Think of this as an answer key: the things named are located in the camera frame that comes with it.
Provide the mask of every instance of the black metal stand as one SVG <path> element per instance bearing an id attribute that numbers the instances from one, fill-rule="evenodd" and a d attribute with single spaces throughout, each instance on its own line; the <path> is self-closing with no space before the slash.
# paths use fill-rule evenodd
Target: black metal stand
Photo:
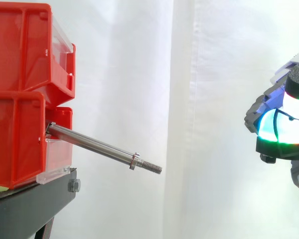
<path id="1" fill-rule="evenodd" d="M 35 239 L 50 237 L 54 216 L 71 202 L 71 182 L 76 169 L 44 185 L 34 183 L 0 193 L 0 239 Z"/>

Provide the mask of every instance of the stacked bin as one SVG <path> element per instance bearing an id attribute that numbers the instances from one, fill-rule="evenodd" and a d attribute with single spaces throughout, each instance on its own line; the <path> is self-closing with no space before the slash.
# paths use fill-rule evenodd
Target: stacked bin
<path id="1" fill-rule="evenodd" d="M 72 145 L 46 138 L 46 122 L 72 128 L 75 46 L 42 3 L 0 2 L 0 186 L 69 173 Z"/>

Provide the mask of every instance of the metal rod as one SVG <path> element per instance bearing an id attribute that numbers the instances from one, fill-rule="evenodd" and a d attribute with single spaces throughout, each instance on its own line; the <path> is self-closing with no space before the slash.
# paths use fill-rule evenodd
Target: metal rod
<path id="1" fill-rule="evenodd" d="M 160 174 L 162 171 L 161 167 L 140 159 L 140 155 L 138 153 L 133 154 L 126 152 L 124 150 L 90 138 L 83 134 L 77 133 L 68 128 L 56 125 L 54 123 L 50 123 L 48 125 L 46 133 L 58 137 L 61 140 L 75 144 L 79 147 L 127 164 L 132 170 L 134 170 L 134 168 L 137 166 L 157 174 Z"/>

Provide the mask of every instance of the white fabric backdrop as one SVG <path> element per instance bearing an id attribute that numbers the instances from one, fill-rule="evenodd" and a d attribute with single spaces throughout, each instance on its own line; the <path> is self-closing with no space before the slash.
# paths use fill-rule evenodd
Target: white fabric backdrop
<path id="1" fill-rule="evenodd" d="M 74 128 L 167 168 L 75 147 L 82 189 L 52 239 L 299 239 L 290 164 L 263 163 L 243 122 L 299 52 L 299 0 L 47 2 L 77 46 Z"/>
<path id="2" fill-rule="evenodd" d="M 244 127 L 273 73 L 299 52 L 299 0 L 175 0 L 173 23 L 184 14 L 194 16 L 186 18 L 192 55 L 171 60 L 165 238 L 299 239 L 290 163 L 263 163 Z M 173 26 L 172 56 L 184 29 Z M 175 77 L 184 72 L 184 81 Z M 178 108 L 183 101 L 187 108 Z"/>

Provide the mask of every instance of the clear plastic bin front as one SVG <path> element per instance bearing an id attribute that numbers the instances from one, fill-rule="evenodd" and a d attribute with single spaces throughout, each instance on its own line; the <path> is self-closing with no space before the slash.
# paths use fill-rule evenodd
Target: clear plastic bin front
<path id="1" fill-rule="evenodd" d="M 52 53 L 55 57 L 55 61 L 65 70 L 66 60 L 68 53 L 73 53 L 73 45 L 66 37 L 59 23 L 53 17 L 52 19 Z"/>
<path id="2" fill-rule="evenodd" d="M 36 176 L 39 184 L 48 183 L 54 179 L 70 173 L 72 164 L 71 143 L 59 139 L 46 139 L 46 167 L 45 172 Z"/>

